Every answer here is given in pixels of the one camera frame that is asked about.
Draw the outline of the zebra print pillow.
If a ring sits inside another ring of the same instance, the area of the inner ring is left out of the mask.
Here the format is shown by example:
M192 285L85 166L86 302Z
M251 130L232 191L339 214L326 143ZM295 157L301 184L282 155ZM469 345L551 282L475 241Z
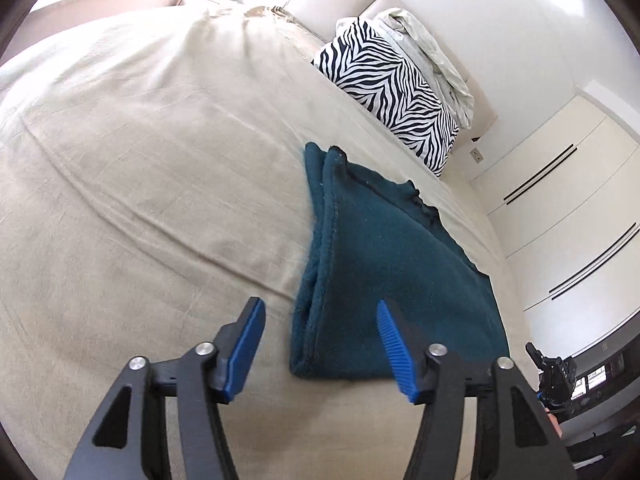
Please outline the zebra print pillow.
M434 176L442 174L459 126L389 34L355 18L311 64L382 122Z

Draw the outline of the dark teal knit sweater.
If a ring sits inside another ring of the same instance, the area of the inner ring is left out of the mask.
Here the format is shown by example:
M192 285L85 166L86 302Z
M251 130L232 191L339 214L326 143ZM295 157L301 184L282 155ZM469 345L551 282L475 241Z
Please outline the dark teal knit sweater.
M294 304L290 371L305 379L390 378L376 306L393 300L432 341L470 362L509 352L488 275L465 255L410 181L305 146L314 211Z

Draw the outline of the crumpled white duvet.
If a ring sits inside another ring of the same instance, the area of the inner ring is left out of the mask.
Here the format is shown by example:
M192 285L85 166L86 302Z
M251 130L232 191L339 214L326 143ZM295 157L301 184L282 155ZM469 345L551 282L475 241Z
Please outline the crumpled white duvet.
M435 37L409 11L389 8L373 23L410 58L462 129L472 127L475 99L468 84Z

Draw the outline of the wall power socket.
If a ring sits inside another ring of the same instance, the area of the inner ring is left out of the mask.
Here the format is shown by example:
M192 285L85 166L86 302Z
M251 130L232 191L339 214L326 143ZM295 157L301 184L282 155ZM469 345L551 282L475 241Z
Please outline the wall power socket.
M472 156L472 159L474 159L474 162L476 162L477 164L484 160L484 156L478 148L473 148L472 151L470 151L470 154Z

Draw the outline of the beige bed sheet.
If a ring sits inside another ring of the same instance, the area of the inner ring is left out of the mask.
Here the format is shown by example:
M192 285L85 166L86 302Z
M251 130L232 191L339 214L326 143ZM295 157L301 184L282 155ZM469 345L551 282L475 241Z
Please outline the beige bed sheet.
M133 356L175 359L267 306L244 391L222 411L244 479L399 479L421 412L393 382L288 370L312 211L306 143L410 181L491 279L529 380L529 330L460 170L434 177L263 18L174 6L49 37L1 70L1 422L63 477Z

